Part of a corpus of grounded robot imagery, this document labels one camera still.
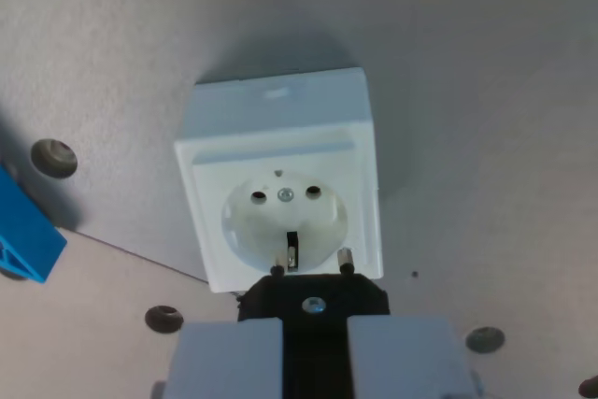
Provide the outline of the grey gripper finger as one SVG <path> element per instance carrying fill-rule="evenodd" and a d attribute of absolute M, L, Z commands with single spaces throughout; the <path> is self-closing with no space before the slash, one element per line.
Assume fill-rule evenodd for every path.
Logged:
<path fill-rule="evenodd" d="M 356 398 L 477 398 L 461 341 L 433 317 L 353 316 L 349 354 Z"/>
<path fill-rule="evenodd" d="M 159 398 L 281 398 L 283 324 L 279 319 L 189 322 Z"/>

